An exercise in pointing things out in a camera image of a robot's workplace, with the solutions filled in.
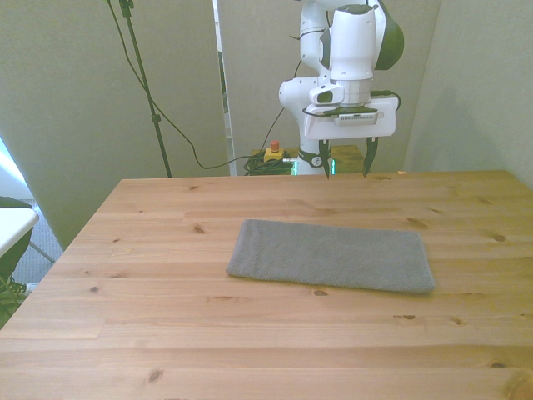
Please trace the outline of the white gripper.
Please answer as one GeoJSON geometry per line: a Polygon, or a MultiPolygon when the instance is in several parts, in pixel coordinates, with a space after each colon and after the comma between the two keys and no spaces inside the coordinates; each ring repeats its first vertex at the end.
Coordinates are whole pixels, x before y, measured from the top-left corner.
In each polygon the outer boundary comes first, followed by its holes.
{"type": "Polygon", "coordinates": [[[319,141],[319,157],[326,177],[330,177],[331,146],[328,140],[367,138],[363,176],[371,170],[378,149],[379,137],[389,137],[396,130],[396,98],[381,97],[370,101],[370,111],[341,112],[331,107],[311,104],[304,110],[303,134],[319,141]]]}

